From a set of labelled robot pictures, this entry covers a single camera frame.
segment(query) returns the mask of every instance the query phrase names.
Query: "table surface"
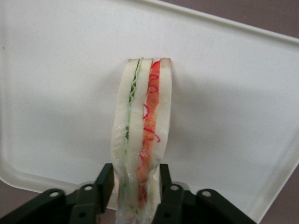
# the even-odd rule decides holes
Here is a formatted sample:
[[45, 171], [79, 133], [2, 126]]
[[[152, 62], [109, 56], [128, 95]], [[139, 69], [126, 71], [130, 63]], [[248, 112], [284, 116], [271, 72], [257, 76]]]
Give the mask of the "table surface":
[[[299, 38], [299, 0], [163, 0], [204, 13]], [[299, 167], [296, 168], [261, 224], [299, 223]], [[0, 181], [0, 218], [37, 196]], [[114, 223], [114, 211], [101, 217]]]

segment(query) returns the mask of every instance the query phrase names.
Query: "white tray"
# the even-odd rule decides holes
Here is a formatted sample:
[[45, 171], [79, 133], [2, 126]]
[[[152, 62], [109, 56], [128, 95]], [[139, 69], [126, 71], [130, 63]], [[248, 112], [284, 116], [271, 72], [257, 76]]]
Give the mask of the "white tray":
[[259, 222], [299, 162], [299, 41], [153, 0], [0, 2], [0, 176], [67, 192], [110, 162], [128, 58], [170, 57], [173, 180]]

